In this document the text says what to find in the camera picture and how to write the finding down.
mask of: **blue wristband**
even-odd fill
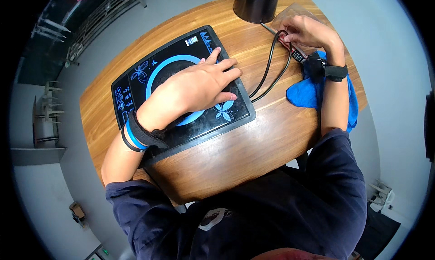
[[[149,146],[144,146],[143,144],[141,144],[135,137],[134,137],[134,135],[133,135],[133,132],[131,132],[131,129],[130,129],[130,123],[128,122],[128,120],[127,120],[127,122],[125,123],[125,128],[127,129],[127,133],[128,133],[128,136],[130,137],[130,139],[133,141],[133,144],[135,144],[136,145],[136,147],[138,147],[138,148],[140,148],[140,149],[147,149]]]

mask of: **black pot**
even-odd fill
[[[267,23],[275,17],[278,0],[234,0],[234,13],[251,23]]]

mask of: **hand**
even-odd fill
[[[287,31],[285,42],[300,43],[310,47],[331,50],[337,46],[343,47],[338,34],[328,26],[307,17],[295,15],[281,22],[280,30]]]
[[[169,123],[187,112],[205,110],[228,100],[236,100],[236,95],[221,92],[228,83],[242,75],[233,68],[235,58],[225,59],[216,64],[221,51],[217,47],[207,58],[197,65],[189,66],[171,76],[159,85],[137,112],[139,123],[148,131],[164,129]]]

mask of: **wooden table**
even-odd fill
[[[193,29],[213,27],[230,57],[238,59],[243,70],[242,82],[251,93],[266,67],[273,35],[259,24],[238,18],[232,9],[234,0],[217,0],[179,14],[142,35],[116,56],[89,85],[80,98],[83,130],[95,169],[101,179],[101,164],[113,138],[119,131],[113,109],[111,84],[134,63]],[[331,23],[311,0],[279,0],[277,13],[297,2]],[[285,66],[288,52],[275,48],[263,92]],[[355,88],[359,110],[367,105],[364,88],[347,49],[346,63]],[[314,109],[290,104],[285,91],[302,80],[299,64],[291,64],[275,87],[254,103],[257,118],[239,128],[217,136],[161,160],[147,168],[164,192],[175,203],[202,199],[268,173],[313,147],[318,140],[318,120]],[[135,179],[149,179],[139,169]]]

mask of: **induction cooktop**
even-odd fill
[[[222,48],[217,62],[229,58],[215,31],[206,25],[156,49],[124,72],[112,83],[119,129],[127,121],[128,112],[137,109],[157,86],[173,74],[197,64],[201,58],[207,58],[217,46]],[[181,123],[165,133],[164,141],[169,148],[149,147],[141,166],[155,163],[255,119],[254,107],[240,78],[232,81],[224,91],[236,94],[237,99],[187,114]]]

